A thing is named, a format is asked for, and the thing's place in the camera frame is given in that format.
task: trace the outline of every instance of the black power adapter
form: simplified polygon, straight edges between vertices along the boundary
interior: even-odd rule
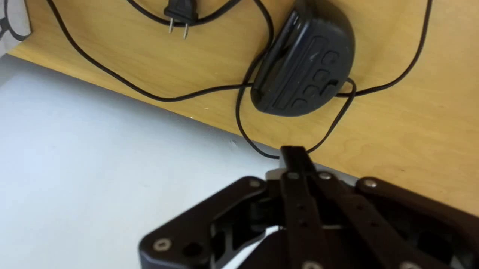
[[[340,91],[354,57],[348,17],[329,0],[297,0],[260,69],[254,103],[284,117],[314,112]]]

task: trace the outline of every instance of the black cable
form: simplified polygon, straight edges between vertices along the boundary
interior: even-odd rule
[[[153,100],[159,100],[159,102],[182,102],[182,100],[188,100],[188,99],[195,99],[200,96],[206,96],[206,94],[212,94],[212,93],[218,93],[218,91],[225,91],[225,90],[239,90],[240,87],[252,87],[254,84],[251,84],[249,81],[245,84],[236,84],[236,85],[219,85],[219,87],[212,87],[212,88],[204,88],[200,91],[194,91],[185,96],[177,96],[177,97],[162,97],[162,96],[156,96],[150,91],[146,91],[144,88],[138,87],[137,84],[131,83],[129,80],[126,80],[125,77],[119,75],[117,72],[108,69],[107,66],[104,66],[102,63],[99,63],[96,59],[94,59],[89,53],[86,53],[79,44],[77,41],[73,38],[71,32],[68,30],[55,0],[49,0],[49,5],[52,8],[52,11],[55,12],[55,17],[64,32],[64,35],[67,36],[67,39],[70,41],[70,44],[76,48],[76,51],[83,56],[88,62],[91,62],[94,66],[96,66],[98,69],[104,71],[105,74],[108,74],[110,77],[116,78],[117,81],[123,83],[125,85],[131,87],[134,91],[150,97]]]
[[[351,93],[348,94],[348,100],[345,102],[342,111],[336,115],[336,118],[335,118],[335,121],[332,123],[332,126],[330,126],[327,135],[324,136],[324,139],[321,139],[317,145],[314,145],[314,147],[309,150],[309,153],[317,151],[320,147],[323,147],[323,145],[329,141],[330,135],[335,132],[335,129],[337,127],[337,124],[343,120],[345,114],[348,112],[348,109],[349,109],[351,105],[354,103],[354,100],[355,100],[355,97],[357,97],[357,93],[358,93],[358,91],[357,91],[357,90],[358,90],[358,85],[357,85],[357,83],[355,83],[352,78],[348,78],[348,83],[352,85],[352,90],[351,90]]]
[[[382,85],[370,87],[370,88],[366,88],[366,90],[360,90],[357,93],[357,96],[367,96],[367,94],[373,94],[373,93],[378,93],[378,91],[388,90],[388,88],[394,87],[396,84],[402,83],[414,71],[414,68],[417,66],[417,63],[418,63],[418,60],[420,60],[420,57],[423,54],[424,45],[426,45],[426,41],[427,41],[427,36],[429,36],[432,11],[433,11],[433,0],[429,0],[427,8],[426,8],[426,15],[424,15],[420,45],[418,45],[418,50],[417,50],[417,54],[415,54],[414,60],[409,63],[406,71],[399,78],[393,80],[388,84],[382,84]],[[339,93],[337,97],[349,97],[349,93]]]
[[[246,72],[245,75],[245,80],[243,83],[248,83],[252,80],[257,68],[260,66],[260,63],[263,62],[264,56],[267,54],[269,48],[273,45],[275,42],[275,24],[273,24],[273,20],[272,20],[272,15],[269,12],[269,9],[266,8],[266,5],[261,2],[261,0],[255,0],[258,9],[261,11],[261,14],[264,15],[266,21],[267,21],[267,26],[269,26],[269,44],[267,47],[263,50],[263,53],[252,62],[249,71]],[[278,159],[278,156],[272,156],[272,154],[267,154],[264,153],[261,148],[258,148],[258,145],[251,139],[251,136],[246,133],[245,127],[243,127],[243,123],[242,123],[242,102],[243,102],[243,96],[245,96],[245,91],[246,91],[246,87],[242,87],[240,91],[239,91],[239,97],[237,97],[237,105],[236,105],[236,120],[237,120],[237,126],[240,129],[240,133],[243,135],[245,141],[248,144],[251,144],[251,147],[260,153],[261,156],[267,157],[267,159]]]
[[[170,20],[165,20],[162,17],[158,17],[155,14],[152,14],[150,11],[147,11],[146,8],[143,8],[140,3],[137,3],[137,0],[128,0],[140,14],[143,14],[144,17],[164,24],[164,26],[170,26]],[[218,11],[215,11],[213,14],[200,18],[198,21],[195,21],[194,24],[189,24],[189,27],[194,26],[203,26],[203,24],[209,24],[218,18],[221,18],[222,15],[225,15],[227,12],[230,12],[234,6],[237,6],[242,0],[228,0],[224,6],[221,6]],[[185,23],[174,23],[174,27],[185,27]]]

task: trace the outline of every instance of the white floor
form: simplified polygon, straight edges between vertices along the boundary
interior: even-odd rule
[[[0,59],[2,269],[138,269],[147,232],[278,166],[239,136]]]

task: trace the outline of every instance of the wooden surface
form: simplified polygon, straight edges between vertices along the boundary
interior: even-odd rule
[[[138,0],[161,12],[167,5]],[[224,0],[201,2],[209,14]],[[399,75],[411,62],[424,18],[426,0],[370,0],[336,3],[357,33],[352,78],[361,88]],[[46,0],[28,0],[35,35],[14,56],[153,103],[192,120],[239,133],[236,93],[183,103],[144,99],[83,60],[62,36]],[[266,0],[278,26],[291,0]],[[191,30],[168,35],[125,0],[58,0],[79,42],[98,60],[144,88],[179,96],[198,88],[242,81],[266,44],[267,29],[254,2]],[[433,199],[479,216],[479,5],[477,0],[436,0],[424,56],[394,90],[358,99],[332,141],[314,154],[327,166],[385,178]],[[246,129],[260,142],[314,145],[345,100],[335,100],[300,118],[260,114],[249,96]]]

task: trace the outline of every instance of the black mechanical part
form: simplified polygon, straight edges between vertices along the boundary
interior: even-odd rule
[[[276,180],[243,178],[147,235],[143,268],[222,268],[273,226],[240,268],[479,268],[479,218],[376,178],[351,187],[305,148],[282,157]]]
[[[354,56],[348,17],[329,0],[299,0],[260,69],[254,103],[284,117],[314,112],[340,91]]]

